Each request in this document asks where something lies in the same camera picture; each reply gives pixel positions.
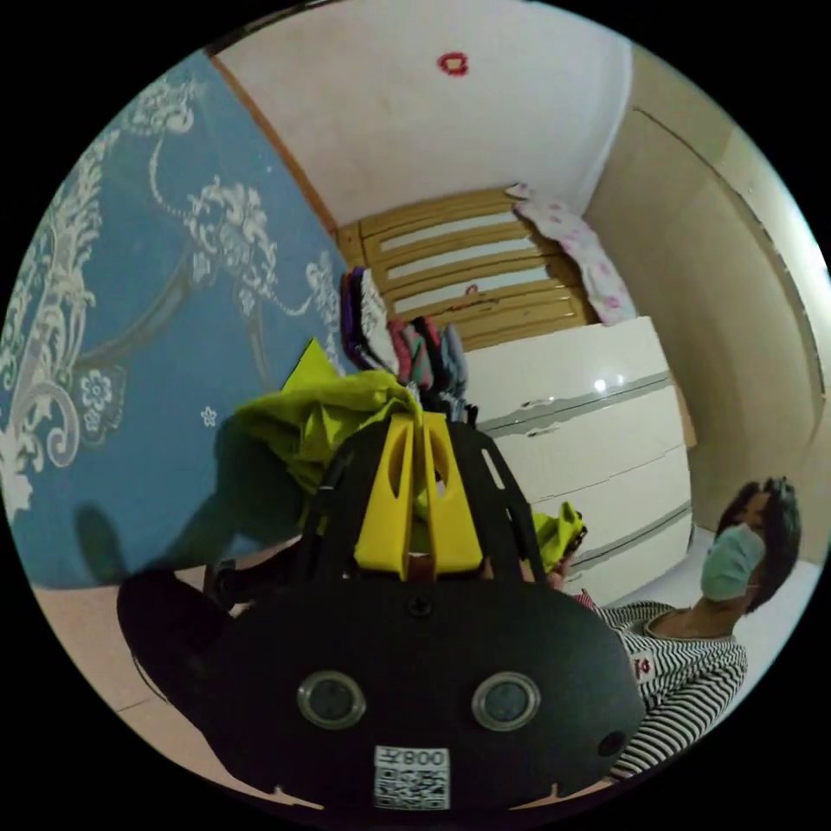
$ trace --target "surgical mask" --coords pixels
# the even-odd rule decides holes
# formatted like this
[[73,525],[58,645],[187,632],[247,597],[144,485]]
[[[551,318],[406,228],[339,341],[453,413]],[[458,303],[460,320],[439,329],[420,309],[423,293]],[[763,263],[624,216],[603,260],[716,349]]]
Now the surgical mask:
[[747,525],[734,525],[712,544],[701,571],[701,591],[707,600],[720,602],[743,596],[750,575],[762,562],[764,541]]

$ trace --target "green cloth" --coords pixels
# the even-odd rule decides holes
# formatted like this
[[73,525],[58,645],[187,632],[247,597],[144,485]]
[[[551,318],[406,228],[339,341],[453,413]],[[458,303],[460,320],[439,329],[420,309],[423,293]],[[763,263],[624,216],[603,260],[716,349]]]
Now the green cloth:
[[[421,424],[421,404],[389,372],[368,370],[341,377],[313,339],[283,389],[244,404],[236,420],[245,433],[264,441],[285,462],[307,494],[307,509],[346,439],[393,413],[408,412]],[[410,549],[429,553],[424,488],[415,497],[413,513]],[[547,573],[559,562],[568,539],[561,541],[558,519],[544,514],[534,514],[534,528]]]

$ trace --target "floor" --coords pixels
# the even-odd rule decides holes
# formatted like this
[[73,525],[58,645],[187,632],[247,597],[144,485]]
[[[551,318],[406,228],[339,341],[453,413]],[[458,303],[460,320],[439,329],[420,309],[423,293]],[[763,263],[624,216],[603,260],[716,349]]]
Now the floor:
[[[250,557],[240,566],[255,565],[271,553]],[[204,569],[180,571],[178,575],[202,588]],[[117,593],[115,587],[35,589],[35,597],[58,640],[101,698],[155,750],[183,768],[252,796],[308,805],[284,794],[268,797],[238,782],[219,764],[202,733],[148,687],[121,637],[115,614]]]

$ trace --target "white dresser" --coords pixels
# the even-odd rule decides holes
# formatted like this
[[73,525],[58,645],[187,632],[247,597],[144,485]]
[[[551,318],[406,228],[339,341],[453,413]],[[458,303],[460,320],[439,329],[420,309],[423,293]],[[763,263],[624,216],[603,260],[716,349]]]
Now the white dresser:
[[569,591],[611,603],[676,565],[692,531],[678,397],[649,318],[470,352],[467,398],[535,512],[589,530]]

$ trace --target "black and white striped shirt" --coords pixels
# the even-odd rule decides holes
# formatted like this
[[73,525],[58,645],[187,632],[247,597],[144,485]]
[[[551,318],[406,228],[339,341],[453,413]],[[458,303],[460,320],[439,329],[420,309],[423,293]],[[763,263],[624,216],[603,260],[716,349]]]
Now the black and white striped shirt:
[[647,710],[640,730],[611,772],[611,778],[623,779],[663,762],[704,735],[744,683],[747,653],[732,636],[651,635],[650,622],[673,611],[665,603],[594,608],[629,653]]

